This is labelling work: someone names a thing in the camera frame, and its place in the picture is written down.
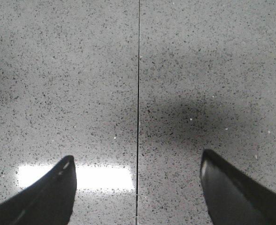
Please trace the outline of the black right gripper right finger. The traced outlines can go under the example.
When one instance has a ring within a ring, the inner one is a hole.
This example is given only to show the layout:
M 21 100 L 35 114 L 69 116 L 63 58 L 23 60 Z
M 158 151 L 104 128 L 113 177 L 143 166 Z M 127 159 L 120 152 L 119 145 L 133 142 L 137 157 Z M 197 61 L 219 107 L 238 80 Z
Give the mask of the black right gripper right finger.
M 200 180 L 213 224 L 276 225 L 276 193 L 213 150 L 203 151 Z

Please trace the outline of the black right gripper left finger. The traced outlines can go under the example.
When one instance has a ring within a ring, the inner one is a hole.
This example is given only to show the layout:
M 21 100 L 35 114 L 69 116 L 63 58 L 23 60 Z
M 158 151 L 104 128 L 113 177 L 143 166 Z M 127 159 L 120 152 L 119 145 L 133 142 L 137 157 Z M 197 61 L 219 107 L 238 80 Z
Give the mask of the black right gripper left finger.
M 66 225 L 76 190 L 74 157 L 68 155 L 38 181 L 0 204 L 0 225 Z

